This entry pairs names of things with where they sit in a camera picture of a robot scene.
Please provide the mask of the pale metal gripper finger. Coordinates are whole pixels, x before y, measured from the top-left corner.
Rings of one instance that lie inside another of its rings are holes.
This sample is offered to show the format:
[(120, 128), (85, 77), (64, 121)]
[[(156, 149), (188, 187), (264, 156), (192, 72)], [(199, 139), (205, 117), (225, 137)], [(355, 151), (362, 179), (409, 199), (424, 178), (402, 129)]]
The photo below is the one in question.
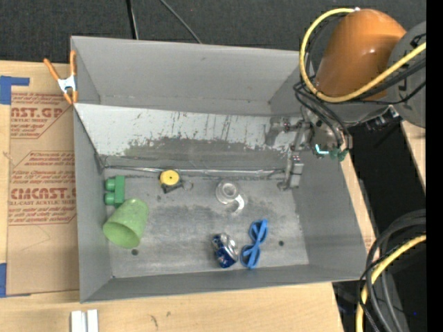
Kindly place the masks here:
[(292, 154), (287, 159), (284, 178), (278, 183), (279, 190), (289, 190), (299, 186), (304, 163), (299, 154)]
[(270, 127), (265, 134), (265, 144), (274, 146), (277, 137), (284, 133), (292, 131), (291, 121), (288, 117), (272, 117), (270, 118)]

